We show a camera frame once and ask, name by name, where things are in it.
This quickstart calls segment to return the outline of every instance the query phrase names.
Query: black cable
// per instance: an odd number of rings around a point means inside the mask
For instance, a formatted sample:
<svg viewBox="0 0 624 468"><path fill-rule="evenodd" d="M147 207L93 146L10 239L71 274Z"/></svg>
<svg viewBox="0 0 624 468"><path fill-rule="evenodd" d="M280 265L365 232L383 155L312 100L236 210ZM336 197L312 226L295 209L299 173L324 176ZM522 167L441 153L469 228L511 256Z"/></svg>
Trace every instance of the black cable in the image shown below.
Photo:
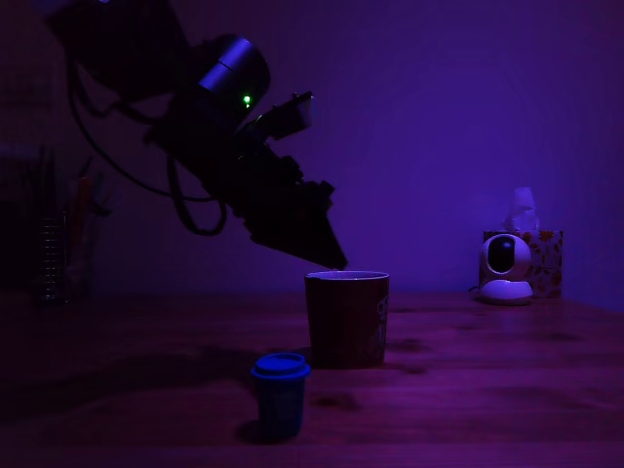
<svg viewBox="0 0 624 468"><path fill-rule="evenodd" d="M169 186L172 191L172 200L174 200L175 211L177 212L177 217L182 221L182 224L191 231L193 234L197 234L199 236L216 236L220 234L225 226L225 221L227 220L227 209L225 203L218 201L218 206L221 209L221 218L213 229L200 229L195 224L191 213L184 205L184 200L182 199L182 192L179 188L179 180L177 179L177 169L176 169L176 160L171 156L167 157L167 177L169 178Z"/></svg>
<svg viewBox="0 0 624 468"><path fill-rule="evenodd" d="M150 191L152 193L155 193L157 195L162 195L164 197L172 197L173 198L173 195L170 192L166 192L164 190L160 190L158 188L151 187L151 186L147 185L146 183L141 182L140 180L138 180L133 175L130 175L129 173L124 171L96 143L96 141L93 139L93 137L91 136L91 134L89 133L89 131L85 127L84 123L82 122L82 119L80 118L80 113L78 112L78 107L76 105L76 99L75 99L76 98L76 96L75 96L75 93L76 93L76 83L79 82L80 80L79 80L79 77L76 76L75 65L73 64L73 61L71 60L71 58L66 58L66 61L67 61L67 97L69 99L69 109L71 111L71 114L72 114L74 120L76 121L76 124L78 125L78 129L80 130L80 132L83 135L83 137L87 140L89 145L92 147L92 149L99 156L101 156L110 166L112 166L112 168L115 171L117 171L119 174L121 174L122 176L124 176L125 178L130 180L131 182L135 183L139 187L144 188L145 190L148 190L148 191ZM211 202L211 201L214 201L215 198L214 197L199 198L199 197L182 196L182 200L187 201L187 202Z"/></svg>

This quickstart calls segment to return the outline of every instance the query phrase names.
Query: white security camera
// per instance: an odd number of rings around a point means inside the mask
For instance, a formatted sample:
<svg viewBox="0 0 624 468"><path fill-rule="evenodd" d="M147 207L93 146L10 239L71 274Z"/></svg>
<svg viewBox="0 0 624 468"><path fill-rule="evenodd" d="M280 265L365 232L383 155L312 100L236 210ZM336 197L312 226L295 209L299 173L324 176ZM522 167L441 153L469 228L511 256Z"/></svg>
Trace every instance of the white security camera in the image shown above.
<svg viewBox="0 0 624 468"><path fill-rule="evenodd" d="M480 286L481 299L500 305L528 304L533 291L524 277L530 263L530 248L520 237L498 234L487 239L481 249L485 277Z"/></svg>

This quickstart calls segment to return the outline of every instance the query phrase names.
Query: pen holder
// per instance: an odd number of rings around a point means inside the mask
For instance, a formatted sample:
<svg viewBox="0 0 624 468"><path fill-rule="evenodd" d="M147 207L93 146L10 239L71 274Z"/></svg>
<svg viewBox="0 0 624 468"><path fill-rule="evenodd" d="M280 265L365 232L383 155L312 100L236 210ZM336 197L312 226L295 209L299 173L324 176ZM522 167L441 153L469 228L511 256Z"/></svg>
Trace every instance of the pen holder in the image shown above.
<svg viewBox="0 0 624 468"><path fill-rule="evenodd" d="M65 214L37 219L37 271L33 300L39 307L66 302Z"/></svg>

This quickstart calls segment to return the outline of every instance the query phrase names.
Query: tissue box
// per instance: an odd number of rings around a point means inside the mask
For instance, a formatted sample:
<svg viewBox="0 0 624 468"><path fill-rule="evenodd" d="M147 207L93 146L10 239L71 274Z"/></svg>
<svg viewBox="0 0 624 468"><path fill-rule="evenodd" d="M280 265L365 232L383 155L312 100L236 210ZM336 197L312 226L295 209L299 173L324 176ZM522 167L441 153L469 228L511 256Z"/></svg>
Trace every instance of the tissue box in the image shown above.
<svg viewBox="0 0 624 468"><path fill-rule="evenodd" d="M485 231L484 242L506 231ZM562 296L562 252L564 231L527 231L512 232L522 238L530 247L531 267L525 279L533 289L533 297ZM479 268L479 284L484 280L484 273Z"/></svg>

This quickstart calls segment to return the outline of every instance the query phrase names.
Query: blue lid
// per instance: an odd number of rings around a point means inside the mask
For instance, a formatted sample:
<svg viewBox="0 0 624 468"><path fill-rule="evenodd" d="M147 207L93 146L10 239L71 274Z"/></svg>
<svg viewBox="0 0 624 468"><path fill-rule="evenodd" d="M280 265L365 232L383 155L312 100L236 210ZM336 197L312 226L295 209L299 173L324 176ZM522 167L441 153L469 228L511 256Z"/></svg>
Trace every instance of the blue lid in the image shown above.
<svg viewBox="0 0 624 468"><path fill-rule="evenodd" d="M260 378L298 378L310 373L305 358L295 353L269 354L258 359L252 374Z"/></svg>

